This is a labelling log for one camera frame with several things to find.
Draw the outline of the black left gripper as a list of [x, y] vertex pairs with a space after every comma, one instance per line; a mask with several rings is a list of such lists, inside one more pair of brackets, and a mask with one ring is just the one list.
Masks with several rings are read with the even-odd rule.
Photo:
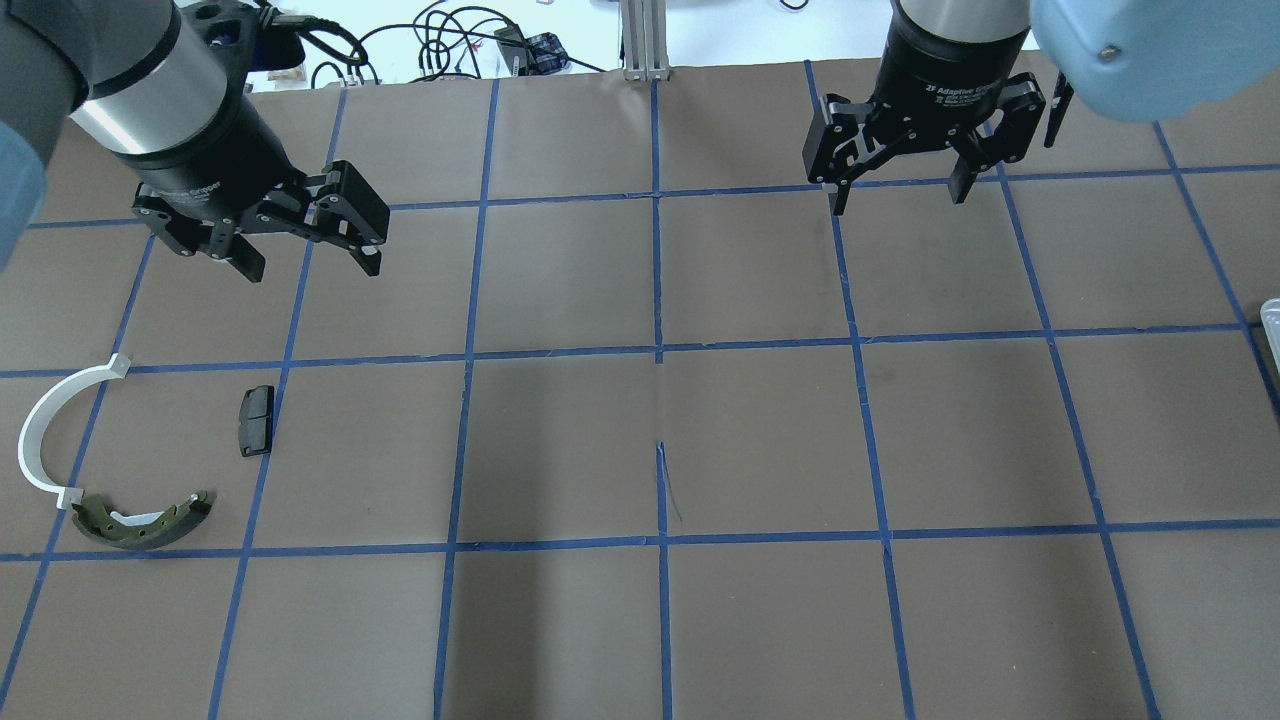
[[[380, 275], [388, 204], [352, 161], [334, 160], [315, 176], [296, 169], [283, 142], [239, 90], [224, 95], [210, 124], [196, 136], [163, 151], [132, 155], [131, 169], [166, 204], [164, 225], [151, 217], [143, 220], [173, 251], [198, 251], [205, 243], [214, 261], [260, 283], [265, 256], [237, 223], [269, 200], [296, 219], [308, 209], [305, 240], [343, 249], [365, 275]], [[209, 236], [196, 231], [204, 222], [212, 223]]]

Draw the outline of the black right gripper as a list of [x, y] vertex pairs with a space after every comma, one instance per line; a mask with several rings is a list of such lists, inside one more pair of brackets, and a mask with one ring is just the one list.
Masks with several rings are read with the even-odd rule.
[[[852, 183], [906, 152], [951, 146], [957, 160], [948, 177], [952, 202], [961, 204], [980, 173], [1020, 161], [1044, 114], [1046, 100], [1030, 72], [1010, 78], [1029, 35], [989, 42], [959, 42], [892, 20], [870, 102], [822, 96], [803, 145], [809, 182], [826, 188], [831, 214], [841, 217]], [[1000, 113], [989, 136], [977, 127]]]

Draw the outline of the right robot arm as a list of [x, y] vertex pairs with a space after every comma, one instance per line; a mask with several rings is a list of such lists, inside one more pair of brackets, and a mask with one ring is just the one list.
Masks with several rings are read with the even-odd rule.
[[978, 177], [1055, 145], [1074, 99], [1147, 123], [1216, 102], [1277, 67], [1275, 1], [896, 1], [868, 100], [820, 100], [806, 178], [835, 215], [895, 158], [951, 150], [954, 202]]

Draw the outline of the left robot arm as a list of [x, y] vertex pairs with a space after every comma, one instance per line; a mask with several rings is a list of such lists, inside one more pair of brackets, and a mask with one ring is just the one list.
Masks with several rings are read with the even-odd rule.
[[65, 120], [138, 178], [132, 213], [173, 252], [204, 254], [257, 283], [251, 234], [289, 233], [381, 268], [390, 210], [349, 161], [310, 176], [250, 101], [253, 72], [312, 45], [367, 60], [340, 24], [269, 1], [5, 1], [3, 259], [40, 215]]

